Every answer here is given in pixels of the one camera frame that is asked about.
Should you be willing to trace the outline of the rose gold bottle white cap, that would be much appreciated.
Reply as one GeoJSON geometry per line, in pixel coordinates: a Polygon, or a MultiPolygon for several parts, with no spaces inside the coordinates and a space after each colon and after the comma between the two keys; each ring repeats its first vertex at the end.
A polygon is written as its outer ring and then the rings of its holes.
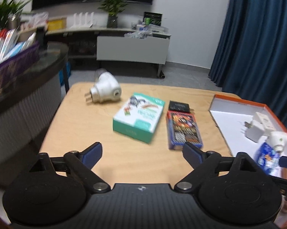
{"type": "Polygon", "coordinates": [[[278,167],[272,173],[273,176],[287,179],[287,168],[278,167]]]}

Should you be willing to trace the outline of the colourful card box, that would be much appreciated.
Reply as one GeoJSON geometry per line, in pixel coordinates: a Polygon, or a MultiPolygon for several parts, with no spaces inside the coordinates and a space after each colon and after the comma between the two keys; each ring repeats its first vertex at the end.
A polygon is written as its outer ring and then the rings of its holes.
{"type": "Polygon", "coordinates": [[[194,114],[168,111],[166,122],[169,150],[182,150],[186,142],[198,148],[203,147],[203,141],[194,114]]]}

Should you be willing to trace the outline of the small white carton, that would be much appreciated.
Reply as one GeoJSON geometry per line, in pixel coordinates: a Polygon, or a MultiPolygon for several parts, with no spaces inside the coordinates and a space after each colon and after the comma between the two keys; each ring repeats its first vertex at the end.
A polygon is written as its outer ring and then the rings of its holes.
{"type": "Polygon", "coordinates": [[[253,120],[256,120],[257,122],[261,123],[265,129],[265,132],[271,132],[276,130],[269,117],[263,113],[256,112],[253,115],[253,120]]]}

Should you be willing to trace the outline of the small black box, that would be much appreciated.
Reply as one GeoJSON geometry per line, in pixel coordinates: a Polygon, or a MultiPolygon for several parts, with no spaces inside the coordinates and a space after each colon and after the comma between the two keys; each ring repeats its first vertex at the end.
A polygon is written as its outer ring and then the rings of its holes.
{"type": "Polygon", "coordinates": [[[182,112],[182,113],[193,113],[194,110],[190,108],[187,103],[170,101],[168,105],[169,111],[182,112]]]}

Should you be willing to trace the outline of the orange rimmed white tray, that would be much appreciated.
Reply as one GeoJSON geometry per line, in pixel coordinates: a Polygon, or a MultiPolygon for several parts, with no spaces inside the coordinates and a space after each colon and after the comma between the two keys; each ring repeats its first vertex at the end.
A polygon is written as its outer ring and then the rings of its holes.
{"type": "Polygon", "coordinates": [[[232,156],[236,156],[238,152],[246,152],[253,158],[260,145],[266,140],[266,136],[262,136],[259,141],[255,143],[246,138],[245,122],[251,122],[256,112],[268,116],[277,131],[287,132],[283,123],[273,111],[263,103],[224,95],[215,95],[211,102],[209,112],[224,137],[232,156]]]}

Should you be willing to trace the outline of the teal and white box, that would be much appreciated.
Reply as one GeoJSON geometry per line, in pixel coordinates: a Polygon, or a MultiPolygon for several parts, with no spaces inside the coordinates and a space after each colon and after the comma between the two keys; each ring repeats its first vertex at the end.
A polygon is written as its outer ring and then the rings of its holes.
{"type": "Polygon", "coordinates": [[[151,143],[161,118],[165,101],[133,93],[113,117],[113,131],[144,143],[151,143]]]}

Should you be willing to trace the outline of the white plug-in diffuser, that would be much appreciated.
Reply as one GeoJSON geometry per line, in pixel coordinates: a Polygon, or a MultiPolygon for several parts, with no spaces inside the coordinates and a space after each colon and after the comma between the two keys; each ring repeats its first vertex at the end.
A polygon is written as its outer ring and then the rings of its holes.
{"type": "Polygon", "coordinates": [[[106,69],[99,69],[95,72],[95,83],[86,93],[86,102],[104,103],[108,101],[119,101],[122,89],[116,78],[106,69]]]}

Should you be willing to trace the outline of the dark side counter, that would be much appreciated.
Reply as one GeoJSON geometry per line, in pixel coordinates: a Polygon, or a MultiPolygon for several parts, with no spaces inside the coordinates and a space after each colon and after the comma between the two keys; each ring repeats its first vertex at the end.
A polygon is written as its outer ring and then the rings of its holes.
{"type": "Polygon", "coordinates": [[[51,123],[62,101],[59,72],[67,61],[68,46],[50,42],[40,60],[0,94],[0,164],[51,123]]]}

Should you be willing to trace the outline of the blue curtain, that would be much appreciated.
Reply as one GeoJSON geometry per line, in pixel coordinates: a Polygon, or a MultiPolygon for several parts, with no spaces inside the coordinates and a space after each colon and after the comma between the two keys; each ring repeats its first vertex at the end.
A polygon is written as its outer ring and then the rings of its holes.
{"type": "Polygon", "coordinates": [[[287,0],[229,0],[209,78],[268,105],[287,129],[287,0]]]}

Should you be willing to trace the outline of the white tv console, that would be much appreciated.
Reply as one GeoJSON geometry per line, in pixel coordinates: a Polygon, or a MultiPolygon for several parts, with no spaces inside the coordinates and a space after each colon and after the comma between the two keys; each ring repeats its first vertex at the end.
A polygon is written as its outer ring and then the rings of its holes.
{"type": "Polygon", "coordinates": [[[71,60],[148,63],[157,65],[156,76],[165,77],[171,35],[154,29],[137,31],[130,28],[71,27],[48,31],[48,41],[67,44],[71,60]]]}

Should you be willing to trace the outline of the purple basket of items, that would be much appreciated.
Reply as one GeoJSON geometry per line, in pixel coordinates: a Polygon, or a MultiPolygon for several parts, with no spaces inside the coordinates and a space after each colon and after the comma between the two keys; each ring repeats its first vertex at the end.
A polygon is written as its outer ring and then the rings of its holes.
{"type": "Polygon", "coordinates": [[[40,59],[36,31],[28,33],[28,37],[19,41],[21,32],[16,29],[0,31],[0,93],[40,59]]]}

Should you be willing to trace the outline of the yellow box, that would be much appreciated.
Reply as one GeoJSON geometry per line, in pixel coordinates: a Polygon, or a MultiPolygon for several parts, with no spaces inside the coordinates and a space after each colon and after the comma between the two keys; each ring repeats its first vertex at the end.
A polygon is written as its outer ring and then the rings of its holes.
{"type": "Polygon", "coordinates": [[[66,24],[67,24],[67,19],[65,17],[57,18],[57,19],[49,19],[48,30],[49,31],[62,30],[66,28],[66,24]]]}

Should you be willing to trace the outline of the black green sign card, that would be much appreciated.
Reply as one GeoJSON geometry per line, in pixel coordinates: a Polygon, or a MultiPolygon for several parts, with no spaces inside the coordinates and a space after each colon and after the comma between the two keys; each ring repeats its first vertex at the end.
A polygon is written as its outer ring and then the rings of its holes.
{"type": "Polygon", "coordinates": [[[162,14],[154,13],[154,12],[144,12],[143,14],[143,22],[146,25],[156,25],[156,26],[161,26],[162,22],[162,14]]]}

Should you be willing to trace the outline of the potted green plant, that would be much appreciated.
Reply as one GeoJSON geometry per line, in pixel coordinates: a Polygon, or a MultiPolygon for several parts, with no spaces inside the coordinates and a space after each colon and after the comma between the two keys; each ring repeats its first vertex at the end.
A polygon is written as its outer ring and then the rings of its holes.
{"type": "Polygon", "coordinates": [[[123,12],[126,6],[127,0],[101,0],[98,9],[108,14],[107,28],[118,27],[118,14],[123,12]]]}

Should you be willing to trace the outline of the left potted plant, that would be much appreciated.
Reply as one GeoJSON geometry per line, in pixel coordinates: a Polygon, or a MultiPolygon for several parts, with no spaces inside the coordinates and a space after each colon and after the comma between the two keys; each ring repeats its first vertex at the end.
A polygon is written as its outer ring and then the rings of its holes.
{"type": "Polygon", "coordinates": [[[20,14],[24,7],[32,0],[16,1],[16,0],[2,0],[0,3],[0,28],[6,28],[8,25],[8,18],[10,15],[20,14]]]}

